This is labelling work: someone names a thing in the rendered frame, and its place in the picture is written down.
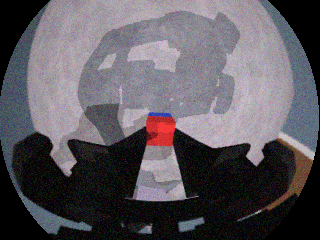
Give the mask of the red block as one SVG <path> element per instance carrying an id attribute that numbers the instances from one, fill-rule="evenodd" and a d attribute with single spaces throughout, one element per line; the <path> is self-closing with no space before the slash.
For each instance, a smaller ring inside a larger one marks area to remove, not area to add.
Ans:
<path id="1" fill-rule="evenodd" d="M 173 117 L 147 117 L 149 147 L 169 147 L 173 145 L 176 121 Z"/>

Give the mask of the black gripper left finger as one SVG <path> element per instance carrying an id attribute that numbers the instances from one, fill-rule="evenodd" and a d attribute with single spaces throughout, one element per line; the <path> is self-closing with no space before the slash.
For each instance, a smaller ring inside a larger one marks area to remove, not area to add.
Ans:
<path id="1" fill-rule="evenodd" d="M 136 188 L 137 175 L 143 163 L 145 147 L 148 143 L 147 125 L 131 136 L 116 141 L 115 144 L 105 147 L 103 144 L 87 143 L 83 140 L 68 140 L 68 148 L 76 161 L 108 169 L 116 177 L 119 187 L 123 188 L 124 197 L 133 196 Z"/>

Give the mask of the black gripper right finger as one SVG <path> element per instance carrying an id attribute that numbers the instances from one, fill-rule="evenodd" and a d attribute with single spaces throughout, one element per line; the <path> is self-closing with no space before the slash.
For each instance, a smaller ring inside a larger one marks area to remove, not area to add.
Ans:
<path id="1" fill-rule="evenodd" d="M 177 165 L 179 165 L 181 180 L 185 197 L 195 197 L 197 189 L 203 187 L 219 163 L 236 159 L 236 157 L 247 156 L 251 144 L 227 145 L 227 147 L 209 148 L 201 141 L 185 135 L 179 128 L 175 127 L 173 133 L 173 152 L 175 152 Z"/>

